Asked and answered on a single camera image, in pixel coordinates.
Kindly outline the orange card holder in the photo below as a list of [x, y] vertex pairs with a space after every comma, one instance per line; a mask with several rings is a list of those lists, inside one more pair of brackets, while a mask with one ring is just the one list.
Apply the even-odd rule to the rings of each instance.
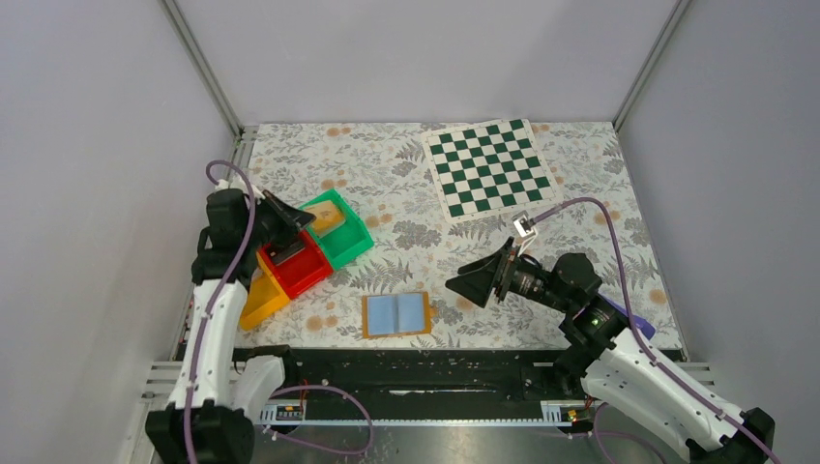
[[364, 338], [430, 334], [432, 309], [427, 292], [370, 295], [362, 298]]

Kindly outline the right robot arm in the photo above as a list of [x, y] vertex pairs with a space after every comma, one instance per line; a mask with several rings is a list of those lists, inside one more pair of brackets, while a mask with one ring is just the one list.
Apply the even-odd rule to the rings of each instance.
[[689, 463], [765, 463], [775, 432], [759, 408], [744, 410], [669, 360], [600, 294], [600, 277], [583, 253], [566, 253], [547, 270], [520, 255], [513, 240], [458, 269], [447, 289], [486, 306], [516, 294], [558, 310], [570, 346], [556, 361], [563, 396], [584, 392], [653, 432]]

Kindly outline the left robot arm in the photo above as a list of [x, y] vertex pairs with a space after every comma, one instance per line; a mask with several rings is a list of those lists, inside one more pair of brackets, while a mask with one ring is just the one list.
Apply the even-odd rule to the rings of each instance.
[[211, 193], [208, 224], [191, 265], [193, 310], [180, 375], [166, 405], [148, 414], [145, 432], [164, 463], [248, 463], [268, 393], [286, 397], [300, 384], [297, 367], [276, 355], [253, 361], [230, 384], [236, 334], [257, 268], [256, 252], [292, 250], [315, 215], [264, 190]]

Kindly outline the black card in red bin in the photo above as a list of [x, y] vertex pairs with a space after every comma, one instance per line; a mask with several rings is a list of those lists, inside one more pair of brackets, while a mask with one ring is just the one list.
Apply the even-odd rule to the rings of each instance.
[[294, 242], [288, 246], [271, 246], [268, 255], [275, 266], [279, 266], [296, 256], [305, 246], [302, 242]]

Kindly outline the red plastic bin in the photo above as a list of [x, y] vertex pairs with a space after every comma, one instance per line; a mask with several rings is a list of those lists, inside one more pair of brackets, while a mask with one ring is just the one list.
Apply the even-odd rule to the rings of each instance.
[[257, 251], [257, 261], [263, 273], [277, 282], [291, 300], [334, 272], [323, 250], [307, 231], [299, 234], [297, 244], [302, 248], [281, 262], [275, 260], [272, 245]]

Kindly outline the green plastic bin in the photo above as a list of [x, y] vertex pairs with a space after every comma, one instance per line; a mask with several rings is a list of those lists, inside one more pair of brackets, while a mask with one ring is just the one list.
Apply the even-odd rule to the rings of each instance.
[[338, 229], [325, 236], [317, 236], [310, 225], [307, 227], [307, 232], [321, 247], [333, 269], [337, 271], [370, 249], [373, 246], [373, 240], [365, 223], [334, 188], [326, 190], [303, 204], [300, 209], [305, 210], [307, 205], [324, 200], [333, 201], [341, 209], [345, 216], [345, 222]]

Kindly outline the yellow plastic bin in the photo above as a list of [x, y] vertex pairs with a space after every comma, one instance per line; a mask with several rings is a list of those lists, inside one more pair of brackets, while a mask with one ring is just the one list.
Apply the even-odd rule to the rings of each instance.
[[291, 299], [275, 278], [260, 273], [251, 283], [248, 300], [239, 319], [243, 331], [251, 331], [284, 308]]

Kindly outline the green white chessboard mat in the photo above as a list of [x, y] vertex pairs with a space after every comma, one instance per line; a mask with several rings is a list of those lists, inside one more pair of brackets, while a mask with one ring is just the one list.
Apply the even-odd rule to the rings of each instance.
[[421, 145], [450, 224], [564, 201], [527, 119], [430, 130]]

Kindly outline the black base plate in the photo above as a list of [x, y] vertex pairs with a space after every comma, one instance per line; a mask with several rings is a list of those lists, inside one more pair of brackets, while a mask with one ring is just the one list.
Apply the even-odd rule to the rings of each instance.
[[534, 420], [542, 401], [586, 399], [561, 372], [558, 350], [237, 349], [233, 361], [283, 359], [287, 387], [326, 385], [350, 393], [381, 421]]

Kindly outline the aluminium rail front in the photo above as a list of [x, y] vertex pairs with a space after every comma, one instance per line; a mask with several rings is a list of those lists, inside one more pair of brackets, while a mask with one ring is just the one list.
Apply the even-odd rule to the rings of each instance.
[[[584, 399], [548, 398], [545, 390], [527, 378], [513, 398], [490, 387], [479, 387], [474, 379], [464, 389], [382, 390], [336, 386], [350, 392], [368, 411], [371, 422], [380, 426], [558, 426], [587, 421], [593, 408]], [[262, 406], [257, 423], [271, 426], [366, 425], [361, 411], [334, 393], [296, 393], [272, 398]]]

